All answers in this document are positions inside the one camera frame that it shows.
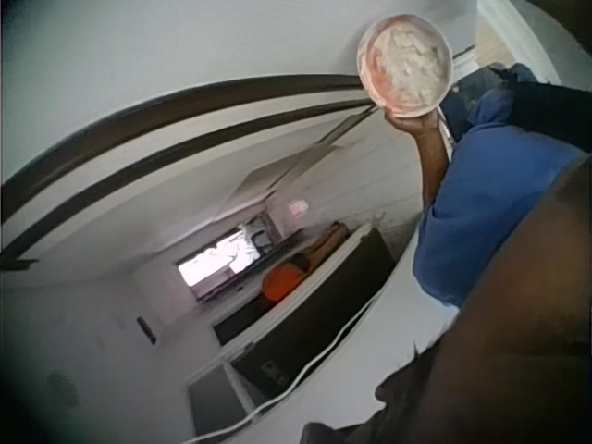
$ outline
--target molding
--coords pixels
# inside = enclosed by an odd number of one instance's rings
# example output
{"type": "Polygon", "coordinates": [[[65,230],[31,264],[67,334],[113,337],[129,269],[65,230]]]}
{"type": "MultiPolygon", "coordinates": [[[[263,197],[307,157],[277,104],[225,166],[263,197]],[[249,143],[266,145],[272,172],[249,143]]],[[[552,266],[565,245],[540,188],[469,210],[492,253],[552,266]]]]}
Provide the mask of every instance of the molding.
{"type": "Polygon", "coordinates": [[[123,189],[138,179],[175,164],[183,159],[204,152],[223,143],[231,142],[264,130],[280,127],[300,120],[337,113],[362,106],[370,106],[370,99],[350,100],[334,104],[310,106],[303,109],[257,118],[232,127],[207,133],[203,136],[171,146],[120,169],[91,187],[75,194],[57,208],[35,222],[0,253],[0,264],[19,259],[33,245],[84,209],[123,189]]]}
{"type": "Polygon", "coordinates": [[[2,185],[2,223],[70,171],[151,131],[190,117],[252,102],[361,89],[357,76],[274,76],[213,83],[132,106],[77,131],[9,178],[2,185]]]}

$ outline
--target white wall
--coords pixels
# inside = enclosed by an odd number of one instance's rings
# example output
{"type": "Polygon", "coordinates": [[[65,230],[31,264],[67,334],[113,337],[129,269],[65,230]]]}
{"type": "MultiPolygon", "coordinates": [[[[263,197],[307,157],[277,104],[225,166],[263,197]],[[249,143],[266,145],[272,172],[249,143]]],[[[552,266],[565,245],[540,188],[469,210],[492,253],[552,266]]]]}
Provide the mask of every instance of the white wall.
{"type": "Polygon", "coordinates": [[[270,214],[286,228],[287,204],[302,199],[309,204],[308,213],[292,228],[335,220],[350,228],[374,222],[392,254],[400,257],[422,210],[413,140],[377,112],[335,144],[339,148],[267,202],[270,214]]]}
{"type": "Polygon", "coordinates": [[[355,74],[376,19],[422,13],[454,53],[475,0],[23,0],[3,17],[3,180],[99,118],[200,84],[355,74]]]}
{"type": "Polygon", "coordinates": [[[157,337],[162,326],[128,278],[2,297],[4,367],[57,442],[161,444],[191,435],[184,382],[187,362],[200,354],[200,332],[179,342],[183,350],[153,346],[135,319],[143,316],[157,337]],[[55,371],[76,386],[79,406],[51,398],[44,381],[55,371]]]}

